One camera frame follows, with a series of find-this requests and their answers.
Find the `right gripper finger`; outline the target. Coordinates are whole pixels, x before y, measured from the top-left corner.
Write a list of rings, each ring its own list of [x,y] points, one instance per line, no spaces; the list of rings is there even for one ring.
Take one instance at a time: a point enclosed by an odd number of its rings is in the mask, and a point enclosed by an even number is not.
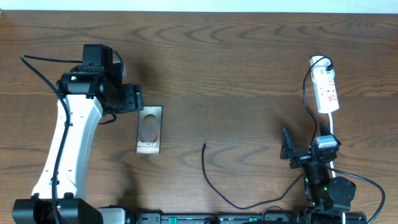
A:
[[[320,136],[332,136],[337,142],[337,145],[341,145],[341,142],[331,133],[324,123],[320,123]]]
[[[292,143],[290,134],[286,128],[282,130],[282,147],[280,152],[280,159],[290,159],[294,153],[294,145]]]

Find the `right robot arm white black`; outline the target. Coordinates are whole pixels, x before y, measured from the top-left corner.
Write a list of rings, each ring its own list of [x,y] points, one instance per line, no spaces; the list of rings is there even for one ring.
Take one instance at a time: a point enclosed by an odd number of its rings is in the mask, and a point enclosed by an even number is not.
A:
[[[366,223],[366,216],[350,213],[356,185],[349,179],[329,173],[327,164],[337,158],[341,142],[324,125],[320,136],[307,151],[296,151],[289,132],[282,130],[280,158],[292,169],[303,170],[304,191],[311,207],[294,212],[293,223]]]

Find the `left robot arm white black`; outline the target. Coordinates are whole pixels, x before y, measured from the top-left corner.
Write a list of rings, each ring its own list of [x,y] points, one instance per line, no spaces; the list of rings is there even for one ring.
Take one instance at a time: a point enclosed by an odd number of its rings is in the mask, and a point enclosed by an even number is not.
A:
[[[123,83],[126,66],[103,44],[86,44],[81,60],[49,87],[58,98],[57,123],[42,174],[28,199],[12,209],[16,223],[135,223],[133,213],[86,202],[86,170],[101,118],[144,107],[139,85]]]

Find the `white power strip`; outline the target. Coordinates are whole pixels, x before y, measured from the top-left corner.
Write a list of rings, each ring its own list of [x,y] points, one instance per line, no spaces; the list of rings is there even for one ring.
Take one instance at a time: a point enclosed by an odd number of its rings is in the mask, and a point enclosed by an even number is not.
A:
[[[335,86],[335,71],[332,61],[317,55],[310,59],[311,79],[315,90],[317,110],[319,113],[329,114],[339,109],[339,102]]]

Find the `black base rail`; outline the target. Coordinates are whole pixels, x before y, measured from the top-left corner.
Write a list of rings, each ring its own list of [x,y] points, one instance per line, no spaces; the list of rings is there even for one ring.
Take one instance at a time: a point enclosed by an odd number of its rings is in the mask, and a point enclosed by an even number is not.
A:
[[[98,209],[104,223],[132,224],[239,224],[239,223],[305,223],[304,218],[283,211],[267,211],[263,215],[256,214],[160,214],[132,213],[122,207],[102,207]]]

